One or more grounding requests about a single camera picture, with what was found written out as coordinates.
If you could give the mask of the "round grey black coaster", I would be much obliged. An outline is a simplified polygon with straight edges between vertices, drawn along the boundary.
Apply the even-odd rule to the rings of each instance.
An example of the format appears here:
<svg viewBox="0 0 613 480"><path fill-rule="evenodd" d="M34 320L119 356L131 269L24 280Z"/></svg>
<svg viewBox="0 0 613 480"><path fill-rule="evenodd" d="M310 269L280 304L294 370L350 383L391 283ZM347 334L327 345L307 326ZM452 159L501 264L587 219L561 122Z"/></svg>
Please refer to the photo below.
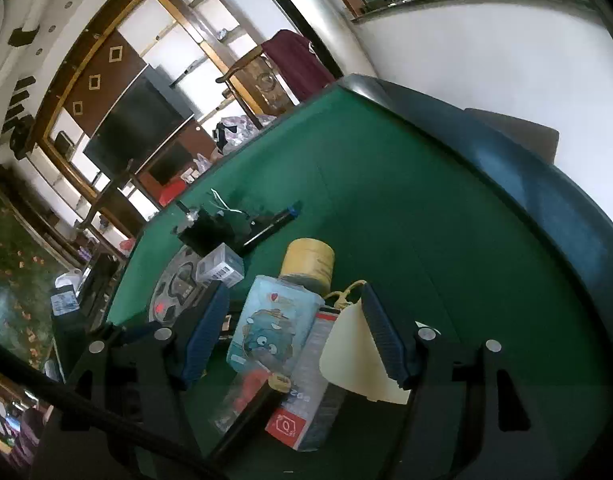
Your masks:
<svg viewBox="0 0 613 480"><path fill-rule="evenodd" d="M148 310L150 322L174 324L180 313L207 288L197 281L200 260L186 245L171 259L154 287Z"/></svg>

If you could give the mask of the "black pen blue cap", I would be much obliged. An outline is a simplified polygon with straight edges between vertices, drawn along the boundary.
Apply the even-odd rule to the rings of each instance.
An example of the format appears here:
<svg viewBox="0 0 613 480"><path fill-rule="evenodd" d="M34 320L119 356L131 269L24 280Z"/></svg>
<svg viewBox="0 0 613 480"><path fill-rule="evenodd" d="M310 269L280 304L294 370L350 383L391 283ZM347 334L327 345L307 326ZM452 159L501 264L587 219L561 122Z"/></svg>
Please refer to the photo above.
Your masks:
<svg viewBox="0 0 613 480"><path fill-rule="evenodd" d="M278 231L288 226L293 220L296 220L303 208L303 203L298 200L291 206L282 209L278 214L268 218L258 217L251 221L250 233L238 240L236 244L236 253L239 256L248 256L256 247L261 245L265 240Z"/></svg>

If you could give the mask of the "black flat television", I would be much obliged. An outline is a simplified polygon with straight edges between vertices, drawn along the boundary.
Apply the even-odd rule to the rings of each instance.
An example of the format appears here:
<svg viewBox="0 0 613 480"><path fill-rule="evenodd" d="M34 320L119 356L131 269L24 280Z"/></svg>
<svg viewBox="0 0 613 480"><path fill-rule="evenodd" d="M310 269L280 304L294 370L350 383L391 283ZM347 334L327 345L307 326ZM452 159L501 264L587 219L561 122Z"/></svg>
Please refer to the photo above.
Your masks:
<svg viewBox="0 0 613 480"><path fill-rule="evenodd" d="M168 81L147 65L113 104L84 148L109 179L129 162L139 168L194 112Z"/></svg>

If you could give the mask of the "light blue cartoon tissue pack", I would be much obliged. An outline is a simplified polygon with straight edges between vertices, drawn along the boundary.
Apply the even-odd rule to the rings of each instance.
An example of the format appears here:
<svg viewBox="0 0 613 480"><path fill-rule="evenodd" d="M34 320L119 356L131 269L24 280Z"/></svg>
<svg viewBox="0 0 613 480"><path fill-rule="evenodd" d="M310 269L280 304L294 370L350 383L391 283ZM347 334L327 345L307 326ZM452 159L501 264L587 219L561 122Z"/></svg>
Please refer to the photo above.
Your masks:
<svg viewBox="0 0 613 480"><path fill-rule="evenodd" d="M238 374L257 368L289 376L323 297L301 285L259 275L253 281L227 351Z"/></svg>

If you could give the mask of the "green floral painting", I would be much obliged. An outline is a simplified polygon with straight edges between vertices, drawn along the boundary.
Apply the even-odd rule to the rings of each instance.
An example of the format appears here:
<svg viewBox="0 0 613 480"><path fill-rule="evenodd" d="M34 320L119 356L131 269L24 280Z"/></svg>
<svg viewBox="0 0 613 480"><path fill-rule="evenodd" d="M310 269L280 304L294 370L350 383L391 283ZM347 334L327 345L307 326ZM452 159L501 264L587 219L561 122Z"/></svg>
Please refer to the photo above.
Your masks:
<svg viewBox="0 0 613 480"><path fill-rule="evenodd" d="M52 351L50 293L68 269L11 175L0 168L0 345L37 370Z"/></svg>

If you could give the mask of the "wooden chair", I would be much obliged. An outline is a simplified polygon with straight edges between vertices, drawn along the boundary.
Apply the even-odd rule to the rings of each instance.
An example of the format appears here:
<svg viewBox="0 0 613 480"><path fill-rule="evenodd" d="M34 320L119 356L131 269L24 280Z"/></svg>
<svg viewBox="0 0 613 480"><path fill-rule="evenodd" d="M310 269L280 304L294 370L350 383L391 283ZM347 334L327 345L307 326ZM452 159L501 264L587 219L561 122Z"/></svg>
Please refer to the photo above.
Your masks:
<svg viewBox="0 0 613 480"><path fill-rule="evenodd" d="M275 64L256 46L229 67L218 79L233 93L250 116L282 116L294 106Z"/></svg>

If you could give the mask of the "dark padded table rim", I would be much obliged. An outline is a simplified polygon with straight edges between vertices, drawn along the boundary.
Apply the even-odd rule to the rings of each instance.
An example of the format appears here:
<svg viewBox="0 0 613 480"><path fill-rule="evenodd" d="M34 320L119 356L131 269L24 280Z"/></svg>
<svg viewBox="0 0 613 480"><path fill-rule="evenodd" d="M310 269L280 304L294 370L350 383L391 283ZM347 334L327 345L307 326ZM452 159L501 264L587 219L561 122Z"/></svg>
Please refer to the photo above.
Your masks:
<svg viewBox="0 0 613 480"><path fill-rule="evenodd" d="M376 104L454 152L500 188L567 260L613 345L613 222L566 174L460 108L364 75L338 86Z"/></svg>

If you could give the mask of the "yellow lidded jar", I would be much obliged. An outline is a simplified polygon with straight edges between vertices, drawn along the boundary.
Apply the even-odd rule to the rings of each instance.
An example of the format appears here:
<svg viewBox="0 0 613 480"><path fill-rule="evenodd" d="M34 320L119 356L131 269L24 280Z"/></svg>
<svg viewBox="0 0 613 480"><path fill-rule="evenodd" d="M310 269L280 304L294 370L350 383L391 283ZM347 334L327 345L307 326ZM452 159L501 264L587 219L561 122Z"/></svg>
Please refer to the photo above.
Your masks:
<svg viewBox="0 0 613 480"><path fill-rule="evenodd" d="M279 278L326 296L330 292L335 251L315 238L293 240L282 260Z"/></svg>

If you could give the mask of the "yellow scissors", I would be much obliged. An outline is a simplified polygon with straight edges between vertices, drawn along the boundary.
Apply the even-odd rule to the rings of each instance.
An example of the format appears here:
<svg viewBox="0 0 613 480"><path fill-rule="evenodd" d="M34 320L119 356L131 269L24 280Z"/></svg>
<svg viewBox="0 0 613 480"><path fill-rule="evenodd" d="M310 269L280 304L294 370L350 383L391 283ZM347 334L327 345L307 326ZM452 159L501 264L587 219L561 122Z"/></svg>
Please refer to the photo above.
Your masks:
<svg viewBox="0 0 613 480"><path fill-rule="evenodd" d="M343 290L334 290L333 292L329 292L328 295L323 297L323 300L325 300L326 304L328 304L328 306L332 309L342 311L361 300L361 298L354 300L352 296L355 294L355 292L357 292L358 295L361 295L361 290L366 284L367 282L365 280L357 280Z"/></svg>

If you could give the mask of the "maroon shirt on chair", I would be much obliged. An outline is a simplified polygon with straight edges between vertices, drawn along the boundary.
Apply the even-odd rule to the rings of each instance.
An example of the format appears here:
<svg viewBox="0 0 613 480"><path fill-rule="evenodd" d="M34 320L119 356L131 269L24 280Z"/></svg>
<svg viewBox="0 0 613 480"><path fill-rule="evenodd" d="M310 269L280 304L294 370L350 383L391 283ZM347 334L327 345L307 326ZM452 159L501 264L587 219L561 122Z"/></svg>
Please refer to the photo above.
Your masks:
<svg viewBox="0 0 613 480"><path fill-rule="evenodd" d="M335 82L335 77L317 58L312 42L291 30L276 32L263 42L262 50L300 102L317 96Z"/></svg>

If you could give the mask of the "brown cardboard panel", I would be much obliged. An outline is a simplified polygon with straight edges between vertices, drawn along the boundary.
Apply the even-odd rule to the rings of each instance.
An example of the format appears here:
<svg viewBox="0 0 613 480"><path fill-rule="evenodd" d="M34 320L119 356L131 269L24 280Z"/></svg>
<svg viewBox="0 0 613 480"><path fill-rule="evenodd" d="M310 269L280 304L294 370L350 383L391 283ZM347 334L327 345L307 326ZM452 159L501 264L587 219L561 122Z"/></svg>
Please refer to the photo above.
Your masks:
<svg viewBox="0 0 613 480"><path fill-rule="evenodd" d="M554 164L559 144L559 131L529 122L528 120L504 114L466 108L469 113L483 124L486 124L500 133L504 133L513 142L520 144L549 164Z"/></svg>

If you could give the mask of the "small white barcode box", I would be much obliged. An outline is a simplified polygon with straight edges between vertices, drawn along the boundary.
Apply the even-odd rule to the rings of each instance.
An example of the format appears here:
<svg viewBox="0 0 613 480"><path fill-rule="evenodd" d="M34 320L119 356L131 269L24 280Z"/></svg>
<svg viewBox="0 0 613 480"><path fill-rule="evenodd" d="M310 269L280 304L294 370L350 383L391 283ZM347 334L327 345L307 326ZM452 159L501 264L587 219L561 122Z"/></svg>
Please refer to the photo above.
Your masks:
<svg viewBox="0 0 613 480"><path fill-rule="evenodd" d="M232 288L244 279L244 260L221 244L198 262L195 279L198 283L220 281Z"/></svg>

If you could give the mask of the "wooden wall cabinet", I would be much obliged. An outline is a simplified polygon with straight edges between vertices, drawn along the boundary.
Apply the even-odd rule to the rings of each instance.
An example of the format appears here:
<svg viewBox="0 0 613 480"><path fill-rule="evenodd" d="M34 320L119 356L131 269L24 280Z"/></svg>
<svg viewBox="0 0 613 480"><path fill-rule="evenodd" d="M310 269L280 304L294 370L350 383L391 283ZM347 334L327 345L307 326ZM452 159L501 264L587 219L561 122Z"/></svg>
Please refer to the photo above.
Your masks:
<svg viewBox="0 0 613 480"><path fill-rule="evenodd" d="M107 0L38 109L32 167L96 240L137 235L218 122L291 107L267 58L234 70L257 44L225 0Z"/></svg>

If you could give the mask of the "cream rounded square case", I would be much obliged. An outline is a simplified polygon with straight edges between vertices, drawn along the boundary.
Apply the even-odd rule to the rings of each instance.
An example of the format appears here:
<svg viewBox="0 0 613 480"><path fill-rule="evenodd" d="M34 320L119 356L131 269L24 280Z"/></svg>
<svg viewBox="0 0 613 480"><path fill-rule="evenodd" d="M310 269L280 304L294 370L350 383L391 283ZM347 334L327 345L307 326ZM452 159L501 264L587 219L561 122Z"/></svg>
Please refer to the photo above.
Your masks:
<svg viewBox="0 0 613 480"><path fill-rule="evenodd" d="M409 392L387 376L361 301L341 311L319 360L320 374L332 385L371 402L405 405Z"/></svg>

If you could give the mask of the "grey red product box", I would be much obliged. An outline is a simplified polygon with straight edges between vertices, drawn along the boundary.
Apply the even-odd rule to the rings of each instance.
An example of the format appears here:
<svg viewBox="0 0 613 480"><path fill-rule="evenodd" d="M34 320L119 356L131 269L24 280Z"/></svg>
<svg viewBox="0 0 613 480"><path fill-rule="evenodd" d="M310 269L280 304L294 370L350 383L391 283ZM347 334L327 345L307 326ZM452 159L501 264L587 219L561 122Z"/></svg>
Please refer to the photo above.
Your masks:
<svg viewBox="0 0 613 480"><path fill-rule="evenodd" d="M319 368L323 347L338 316L339 311L328 307L315 315L290 376L291 389L266 426L267 434L297 452L314 452L323 445L346 396L346 391L328 382Z"/></svg>

